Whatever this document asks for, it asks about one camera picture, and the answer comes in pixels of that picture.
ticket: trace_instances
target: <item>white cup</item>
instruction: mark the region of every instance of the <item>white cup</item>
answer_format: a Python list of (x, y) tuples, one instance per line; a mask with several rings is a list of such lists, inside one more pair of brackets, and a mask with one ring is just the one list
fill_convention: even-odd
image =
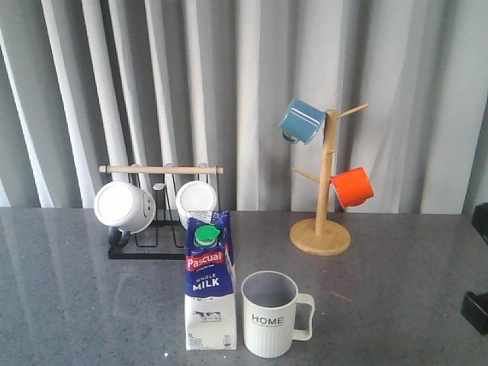
[(181, 224), (188, 228), (188, 211), (212, 211), (217, 206), (217, 193), (203, 181), (189, 181), (176, 194), (176, 208)]
[[(276, 271), (259, 271), (242, 282), (244, 343), (248, 350), (264, 358), (278, 357), (291, 347), (291, 341), (312, 337), (315, 301), (299, 294), (295, 282)], [(308, 329), (294, 329), (297, 303), (310, 305)]]
[(113, 181), (98, 191), (94, 209), (95, 216), (104, 225), (136, 234), (153, 221), (156, 202), (151, 194), (141, 188), (125, 181)]

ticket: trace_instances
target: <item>wooden mug tree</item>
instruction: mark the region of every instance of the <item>wooden mug tree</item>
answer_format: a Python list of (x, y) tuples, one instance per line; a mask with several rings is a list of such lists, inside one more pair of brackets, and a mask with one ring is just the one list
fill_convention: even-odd
[(351, 236), (345, 227), (327, 220), (332, 157), (335, 152), (337, 123), (339, 119), (366, 107), (369, 107), (369, 104), (362, 104), (341, 114), (334, 110), (326, 112), (326, 131), (322, 147), (322, 163), (319, 179), (293, 168), (295, 172), (314, 181), (318, 181), (320, 184), (316, 217), (298, 221), (290, 230), (291, 242), (305, 252), (315, 255), (336, 255), (344, 252), (351, 243)]

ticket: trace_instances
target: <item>wooden base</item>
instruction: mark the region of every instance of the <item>wooden base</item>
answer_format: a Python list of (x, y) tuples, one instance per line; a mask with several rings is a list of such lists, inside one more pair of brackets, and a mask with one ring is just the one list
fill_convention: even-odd
[(290, 230), (291, 242), (299, 249), (315, 255), (336, 255), (344, 252), (351, 243), (351, 236), (345, 227), (327, 220), (324, 235), (315, 234), (315, 219), (295, 223)]

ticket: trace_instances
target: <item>black metal rack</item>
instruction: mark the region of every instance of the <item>black metal rack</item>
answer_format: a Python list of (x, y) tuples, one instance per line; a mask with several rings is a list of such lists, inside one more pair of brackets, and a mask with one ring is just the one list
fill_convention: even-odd
[[(217, 183), (217, 204), (220, 210), (220, 189), (219, 174), (223, 174), (221, 167), (196, 168), (196, 167), (141, 167), (141, 166), (100, 166), (100, 172), (107, 176), (111, 173), (122, 172), (129, 175), (131, 184), (140, 188), (138, 173), (162, 174), (162, 183), (155, 184), (152, 189), (155, 194), (156, 216), (151, 224), (142, 232), (129, 234), (123, 240), (111, 240), (111, 234), (117, 232), (117, 228), (109, 231), (108, 250), (109, 259), (162, 259), (162, 260), (184, 260), (185, 259), (185, 238), (186, 229), (181, 225), (180, 220), (174, 220), (169, 200), (168, 186), (165, 183), (165, 174), (171, 174), (172, 185), (176, 192), (174, 174), (204, 175), (206, 182), (209, 182), (209, 175), (216, 175)], [(162, 199), (162, 220), (159, 219), (159, 192), (164, 194)]]

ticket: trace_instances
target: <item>cup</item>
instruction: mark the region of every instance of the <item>cup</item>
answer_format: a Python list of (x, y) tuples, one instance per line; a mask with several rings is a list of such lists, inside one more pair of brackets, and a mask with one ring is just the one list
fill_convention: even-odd
[(356, 168), (337, 174), (330, 180), (334, 185), (342, 208), (359, 206), (374, 196), (373, 188), (364, 168)]
[(156, 202), (141, 188), (125, 181), (113, 181), (98, 191), (94, 209), (95, 216), (104, 225), (136, 234), (153, 221)]
[[(241, 287), (244, 343), (259, 357), (284, 354), (293, 340), (312, 337), (315, 302), (309, 294), (299, 294), (295, 282), (276, 271), (259, 271), (249, 275)], [(297, 303), (311, 307), (308, 329), (294, 329)]]
[(288, 105), (279, 127), (283, 130), (283, 138), (289, 143), (303, 141), (307, 145), (325, 120), (326, 112), (295, 98)]
[(217, 193), (203, 181), (189, 181), (176, 194), (176, 208), (182, 226), (188, 228), (189, 211), (212, 211), (217, 206)]

